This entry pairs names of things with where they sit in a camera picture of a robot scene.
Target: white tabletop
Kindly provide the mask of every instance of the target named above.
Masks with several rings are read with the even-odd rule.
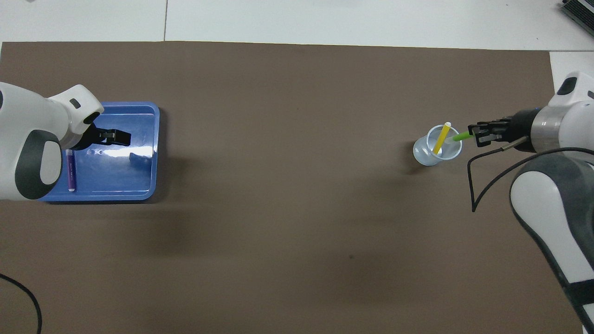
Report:
[[[558,87],[570,70],[594,74],[594,37],[560,5],[561,0],[11,0],[0,1],[0,48],[2,41],[208,40],[563,51],[551,52]]]

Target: plastic tray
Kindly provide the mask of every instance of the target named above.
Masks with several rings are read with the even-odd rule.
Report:
[[[152,102],[102,102],[105,111],[95,119],[104,129],[132,135],[130,146],[93,144],[74,151],[76,190],[68,191],[66,153],[62,174],[41,201],[141,201],[157,182],[159,108]]]

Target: yellow straw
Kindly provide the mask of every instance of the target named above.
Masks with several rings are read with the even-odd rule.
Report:
[[[444,127],[441,128],[440,136],[437,137],[437,143],[435,143],[435,147],[433,147],[433,153],[437,154],[440,151],[441,146],[444,144],[446,140],[447,133],[450,131],[451,123],[445,122]]]

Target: brown table surface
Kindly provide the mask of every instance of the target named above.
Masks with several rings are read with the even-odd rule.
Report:
[[[243,43],[4,43],[0,81],[162,111],[149,203],[0,202],[0,272],[43,333],[579,333],[508,203],[470,212],[434,125],[546,105],[547,52]],[[476,185],[527,156],[476,164]],[[0,282],[0,332],[34,309]]]

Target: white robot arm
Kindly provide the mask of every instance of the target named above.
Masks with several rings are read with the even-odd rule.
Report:
[[[470,125],[478,146],[526,137],[516,148],[542,153],[577,147],[594,150],[594,79],[570,73],[544,108]],[[569,302],[594,334],[594,156],[545,154],[531,160],[512,182],[516,218],[535,240]]]
[[[34,200],[56,184],[61,150],[129,145],[130,134],[98,129],[101,103],[82,85],[44,98],[0,83],[0,200]]]

